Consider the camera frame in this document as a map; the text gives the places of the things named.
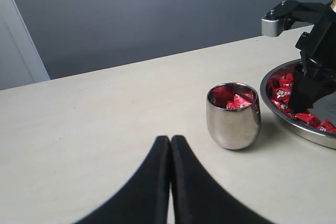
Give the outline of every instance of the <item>table surface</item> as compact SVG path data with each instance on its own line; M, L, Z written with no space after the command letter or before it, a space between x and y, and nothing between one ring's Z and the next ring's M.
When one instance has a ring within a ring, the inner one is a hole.
M124 185L157 135L175 134L266 218L335 222L335 150L287 131L262 100L262 130L246 150L220 148L205 122L211 87L243 82L259 90L268 71L299 58L295 43L306 30L0 91L0 222L78 220Z

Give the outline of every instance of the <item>metal tray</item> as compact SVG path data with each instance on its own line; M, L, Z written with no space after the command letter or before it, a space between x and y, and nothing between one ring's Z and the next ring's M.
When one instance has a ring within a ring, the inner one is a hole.
M272 112L277 115L277 117L279 117L281 123L283 123L283 125L290 131L316 144L336 149L336 134L313 129L287 117L273 105L270 97L267 95L266 85L269 78L275 75L278 71L293 68L297 63L300 62L301 60L298 59L284 63L266 74L260 85L261 98L265 102L266 106L269 107L269 109L271 109ZM313 107L313 109L309 110L310 113L315 115L321 121L324 121L326 118L328 118L332 124L336 125L336 92L321 98L314 103Z

